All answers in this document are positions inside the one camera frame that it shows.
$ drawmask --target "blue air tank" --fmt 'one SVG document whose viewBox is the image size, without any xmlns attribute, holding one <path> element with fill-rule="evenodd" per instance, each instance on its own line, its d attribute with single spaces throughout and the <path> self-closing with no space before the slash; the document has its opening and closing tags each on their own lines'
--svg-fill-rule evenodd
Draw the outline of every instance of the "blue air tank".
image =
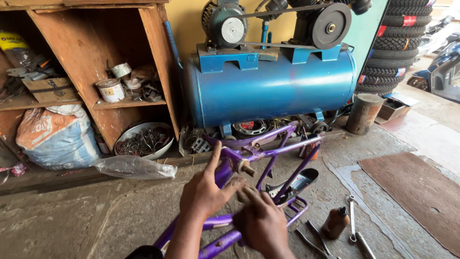
<svg viewBox="0 0 460 259">
<path fill-rule="evenodd" d="M 284 49 L 278 50 L 277 61 L 260 60 L 257 69 L 240 70 L 237 62 L 225 62 L 222 72 L 214 73 L 201 73 L 200 57 L 192 54 L 184 67 L 184 92 L 195 126 L 336 110 L 351 98 L 356 63 L 349 50 L 336 60 L 312 53 L 306 63 L 292 64 Z"/>
</svg>

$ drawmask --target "hand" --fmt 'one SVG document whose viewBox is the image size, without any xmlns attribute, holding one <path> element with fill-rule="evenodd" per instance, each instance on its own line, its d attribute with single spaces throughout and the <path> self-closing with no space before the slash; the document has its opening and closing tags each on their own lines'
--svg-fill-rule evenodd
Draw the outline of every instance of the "hand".
<svg viewBox="0 0 460 259">
<path fill-rule="evenodd" d="M 266 259 L 294 258 L 288 244 L 288 221 L 282 208 L 264 191 L 254 192 L 243 187 L 252 204 L 233 217 L 233 224 L 250 247 Z"/>
<path fill-rule="evenodd" d="M 246 184 L 243 177 L 234 177 L 223 188 L 219 189 L 214 181 L 214 171 L 220 158 L 222 143 L 214 146 L 212 156 L 209 158 L 204 171 L 196 173 L 184 186 L 180 197 L 180 214 L 190 217 L 199 217 L 206 220 L 207 217 L 217 212 L 230 197 Z"/>
</svg>

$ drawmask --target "air compressor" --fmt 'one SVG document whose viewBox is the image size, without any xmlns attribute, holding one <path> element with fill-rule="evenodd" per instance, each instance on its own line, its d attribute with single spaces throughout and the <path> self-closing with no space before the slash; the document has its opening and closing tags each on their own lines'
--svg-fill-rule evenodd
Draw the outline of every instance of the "air compressor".
<svg viewBox="0 0 460 259">
<path fill-rule="evenodd" d="M 310 113 L 322 121 L 323 111 L 351 98 L 357 82 L 354 49 L 342 43 L 350 7 L 362 14 L 371 6 L 371 0 L 263 0 L 246 14 L 238 0 L 210 0 L 201 13 L 207 38 L 184 66 L 194 125 L 218 126 L 225 136 L 232 124 L 247 121 Z M 272 43 L 269 23 L 285 12 L 297 12 L 293 38 Z M 244 41 L 250 17 L 262 19 L 261 42 Z"/>
</svg>

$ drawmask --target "yellow package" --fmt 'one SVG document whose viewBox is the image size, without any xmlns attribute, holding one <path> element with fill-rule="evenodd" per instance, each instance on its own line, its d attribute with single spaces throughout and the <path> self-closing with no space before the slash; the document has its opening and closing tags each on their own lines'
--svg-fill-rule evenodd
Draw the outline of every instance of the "yellow package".
<svg viewBox="0 0 460 259">
<path fill-rule="evenodd" d="M 25 40 L 17 33 L 0 31 L 0 48 L 9 50 L 16 47 L 29 48 Z"/>
</svg>

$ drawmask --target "stack of tires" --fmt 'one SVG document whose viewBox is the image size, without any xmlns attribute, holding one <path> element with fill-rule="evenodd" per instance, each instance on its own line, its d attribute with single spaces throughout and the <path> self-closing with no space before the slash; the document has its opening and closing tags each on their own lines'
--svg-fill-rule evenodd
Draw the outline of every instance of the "stack of tires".
<svg viewBox="0 0 460 259">
<path fill-rule="evenodd" d="M 355 93 L 385 96 L 414 63 L 434 0 L 391 0 Z"/>
</svg>

